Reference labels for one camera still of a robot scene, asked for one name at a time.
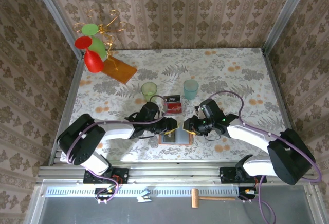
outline wall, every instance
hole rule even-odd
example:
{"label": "wall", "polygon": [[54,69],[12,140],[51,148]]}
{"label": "wall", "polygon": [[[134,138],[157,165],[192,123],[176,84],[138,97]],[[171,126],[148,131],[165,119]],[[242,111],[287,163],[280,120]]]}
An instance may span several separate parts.
{"label": "wall", "polygon": [[301,0],[270,59],[294,128],[322,170],[329,209],[329,0]]}
{"label": "wall", "polygon": [[0,223],[22,223],[77,60],[41,0],[0,0]]}
{"label": "wall", "polygon": [[105,23],[109,10],[119,10],[128,29],[117,34],[117,49],[169,49],[261,47],[286,0],[55,1],[71,26],[95,23],[90,9]]}

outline gold mug tree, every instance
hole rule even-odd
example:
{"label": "gold mug tree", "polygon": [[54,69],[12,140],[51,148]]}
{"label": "gold mug tree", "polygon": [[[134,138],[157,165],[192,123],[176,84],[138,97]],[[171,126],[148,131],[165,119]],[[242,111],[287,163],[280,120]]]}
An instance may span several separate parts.
{"label": "gold mug tree", "polygon": [[[96,10],[90,10],[87,12],[87,17],[92,17],[92,12],[97,12]],[[116,38],[111,35],[111,33],[123,31],[127,28],[126,22],[119,22],[118,29],[111,29],[110,26],[113,22],[118,19],[120,12],[118,10],[112,10],[109,12],[110,16],[114,16],[108,24],[86,24],[78,22],[73,25],[73,30],[75,32],[80,32],[84,36],[80,37],[76,41],[76,47],[79,49],[86,49],[85,63],[87,68],[91,72],[101,72],[110,76],[111,78],[126,84],[128,80],[136,73],[137,69],[127,63],[113,57],[112,46]],[[96,37],[96,34],[101,35],[101,40]],[[106,59],[103,63],[99,62],[99,58]],[[93,71],[94,63],[98,61],[97,70]]]}

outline wooden mallet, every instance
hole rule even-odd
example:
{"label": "wooden mallet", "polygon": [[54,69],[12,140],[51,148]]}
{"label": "wooden mallet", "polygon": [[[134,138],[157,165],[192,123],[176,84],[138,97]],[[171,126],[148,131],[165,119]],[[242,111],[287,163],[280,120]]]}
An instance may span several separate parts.
{"label": "wooden mallet", "polygon": [[234,197],[199,197],[199,189],[192,189],[192,208],[199,208],[199,200],[234,201]]}

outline table surface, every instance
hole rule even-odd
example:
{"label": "table surface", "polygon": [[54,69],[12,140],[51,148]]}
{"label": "table surface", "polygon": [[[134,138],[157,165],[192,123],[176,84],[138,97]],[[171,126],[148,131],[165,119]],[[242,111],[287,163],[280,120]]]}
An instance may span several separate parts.
{"label": "table surface", "polygon": [[[144,104],[140,91],[143,83],[154,82],[157,94],[181,95],[183,113],[174,115],[179,125],[194,114],[194,106],[219,90],[237,92],[245,100],[242,117],[271,132],[285,130],[276,95],[261,50],[241,49],[170,49],[118,51],[116,58],[136,66],[137,73],[126,85],[103,73],[86,68],[81,77],[70,123],[84,113],[95,119],[123,120]],[[184,97],[183,82],[195,79],[199,90],[194,100]],[[214,97],[225,114],[237,114],[240,100],[227,95]],[[210,134],[208,139],[216,139]],[[259,148],[240,140],[221,137],[207,141],[194,137],[191,146],[159,145],[158,136],[150,139],[108,140],[96,149],[110,161],[238,161],[247,154],[263,156]]]}

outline purple cable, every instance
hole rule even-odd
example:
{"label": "purple cable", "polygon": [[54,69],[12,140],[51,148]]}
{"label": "purple cable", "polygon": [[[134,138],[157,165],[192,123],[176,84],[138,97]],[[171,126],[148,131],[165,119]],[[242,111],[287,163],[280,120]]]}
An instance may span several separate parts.
{"label": "purple cable", "polygon": [[302,179],[306,179],[306,180],[308,180],[310,182],[320,182],[321,181],[322,175],[321,175],[320,169],[316,166],[316,164],[311,160],[311,158],[307,154],[305,154],[304,152],[302,152],[299,148],[297,148],[293,144],[289,143],[287,140],[285,140],[285,139],[283,139],[283,138],[281,138],[281,137],[279,137],[279,136],[277,136],[275,134],[269,133],[269,132],[267,132],[267,131],[265,131],[263,129],[259,129],[257,127],[253,127],[251,125],[248,125],[248,124],[246,124],[242,120],[241,111],[242,111],[242,109],[244,107],[244,101],[243,101],[242,97],[239,94],[237,94],[235,92],[232,92],[232,91],[229,91],[229,90],[222,90],[222,91],[218,91],[218,92],[212,94],[208,99],[212,98],[216,94],[222,94],[222,93],[230,93],[230,94],[233,94],[233,95],[237,96],[241,100],[241,107],[240,107],[240,110],[239,110],[239,120],[242,122],[243,126],[249,128],[251,130],[254,130],[255,132],[259,132],[261,134],[264,134],[264,135],[267,135],[267,136],[271,136],[271,137],[274,137],[275,139],[281,140],[282,142],[284,142],[285,144],[287,144],[291,149],[297,151],[300,155],[302,155],[312,165],[312,167],[315,168],[315,170],[318,172],[318,178],[317,179],[308,179],[308,178],[305,178],[305,177],[302,177]]}
{"label": "purple cable", "polygon": [[[282,142],[284,142],[285,144],[287,144],[291,149],[297,151],[300,155],[302,155],[311,165],[313,168],[315,168],[315,170],[318,172],[318,178],[317,179],[308,179],[308,178],[305,178],[305,177],[302,177],[302,179],[306,179],[310,182],[320,182],[321,181],[321,178],[322,178],[322,175],[321,175],[321,171],[320,169],[316,166],[316,164],[311,160],[311,158],[305,154],[304,152],[302,152],[299,148],[297,148],[296,146],[294,146],[293,144],[289,143],[287,140],[275,135],[275,134],[272,134],[272,133],[269,133],[263,129],[259,129],[257,127],[253,127],[251,125],[248,125],[246,124],[243,120],[242,120],[242,117],[241,117],[241,112],[242,112],[242,109],[244,107],[244,101],[242,99],[242,97],[235,93],[235,92],[232,92],[232,91],[229,91],[229,90],[222,90],[222,91],[218,91],[214,94],[212,94],[208,99],[212,98],[214,95],[217,95],[217,94],[223,94],[223,93],[229,93],[229,94],[233,94],[235,95],[236,97],[238,97],[240,100],[241,100],[241,107],[239,109],[239,120],[242,122],[243,126],[251,129],[251,130],[254,130],[255,132],[259,132],[261,134],[264,134],[264,135],[267,135],[267,136],[271,136],[271,137],[274,137],[275,139],[279,139],[281,140]],[[264,212],[263,212],[263,208],[262,208],[262,203],[267,205],[269,207],[269,209],[271,210],[273,216],[274,216],[274,222],[273,224],[276,223],[276,215],[274,213],[274,210],[272,209],[272,207],[266,203],[265,201],[261,200],[261,188],[262,188],[262,182],[263,182],[263,179],[265,178],[265,175],[262,176],[261,180],[260,180],[260,183],[259,183],[259,196],[258,196],[258,201],[259,201],[259,208],[260,208],[260,211],[261,211],[261,214],[262,214],[262,217],[264,219],[264,221],[267,223],[267,224],[270,224],[267,219],[265,218],[265,215],[264,215]]]}
{"label": "purple cable", "polygon": [[[91,170],[89,170],[89,169],[87,169],[92,175],[94,175],[95,177],[97,177],[97,178],[100,178],[100,179],[107,179],[107,180],[110,180],[110,181],[112,181],[112,182],[114,182],[115,183],[115,190],[114,190],[114,193],[112,194],[112,196],[111,197],[109,197],[109,199],[107,200],[107,201],[110,201],[117,193],[118,193],[118,191],[119,191],[119,184],[118,184],[118,182],[117,181],[115,181],[114,179],[111,179],[111,178],[107,178],[107,177],[103,177],[103,176],[99,176],[99,175],[97,175],[97,174],[95,174],[93,171],[91,171]],[[102,193],[102,192],[104,192],[104,190],[103,191],[99,191],[98,193],[97,193],[97,200],[98,200],[98,197],[99,197],[99,195]]]}
{"label": "purple cable", "polygon": [[[154,98],[154,97],[160,97],[160,98],[162,98],[163,99],[163,104],[167,107],[167,102],[166,102],[166,100],[162,96],[154,95],[154,96],[151,96],[150,100],[152,98]],[[149,124],[156,123],[156,122],[160,121],[161,119],[163,119],[165,117],[165,115],[167,114],[167,110],[168,110],[168,107],[167,107],[166,111],[164,112],[164,114],[161,117],[157,118],[156,120],[148,121],[148,122],[130,122],[130,121],[118,121],[118,120],[104,120],[104,121],[98,121],[98,122],[95,122],[95,123],[91,124],[85,130],[83,130],[82,133],[80,133],[79,136],[73,141],[72,145],[70,146],[70,148],[68,149],[68,151],[66,153],[66,162],[68,164],[74,163],[74,161],[70,158],[70,155],[71,155],[71,152],[72,152],[73,148],[76,146],[76,144],[78,143],[78,141],[82,138],[82,136],[89,129],[91,129],[92,127],[94,127],[95,125],[103,125],[103,124],[149,125]]]}
{"label": "purple cable", "polygon": [[262,204],[262,203],[265,204],[265,205],[268,207],[268,209],[271,211],[271,213],[272,213],[272,215],[273,215],[273,217],[274,217],[274,221],[273,221],[272,224],[275,224],[275,223],[277,222],[276,214],[274,213],[274,210],[272,209],[272,207],[269,205],[268,202],[265,202],[265,201],[261,200],[260,197],[258,197],[258,199],[249,199],[249,198],[246,198],[246,197],[243,196],[243,195],[241,195],[241,197],[244,198],[244,199],[246,199],[246,200],[248,200],[248,201],[249,201],[249,200],[250,200],[250,201],[258,201],[258,203],[259,203],[259,205],[260,205],[260,209],[261,209],[261,213],[262,213],[262,217],[263,217],[263,219],[266,221],[266,224],[270,224],[270,223],[266,220],[265,215],[264,215],[264,213],[263,213],[263,208],[261,207],[261,204]]}
{"label": "purple cable", "polygon": [[[262,183],[263,183],[264,178],[265,178],[265,175],[263,175],[262,178],[261,178],[261,180],[259,181],[259,187],[258,187],[258,203],[259,203],[259,209],[261,210],[261,214],[262,214],[262,217],[263,217],[264,221],[265,221],[267,224],[270,224],[270,223],[267,221],[267,219],[266,219],[266,217],[265,217],[265,215],[264,215],[264,211],[263,211],[263,207],[262,207],[262,202],[263,202],[263,201],[261,200],[261,189],[262,189]],[[274,213],[274,210],[272,209],[272,207],[271,207],[269,204],[266,204],[266,205],[269,207],[269,209],[270,209],[271,212],[273,213],[273,216],[274,216],[274,222],[273,222],[273,224],[275,224],[275,223],[277,222],[277,217],[276,217],[276,215],[275,215],[275,213]]]}

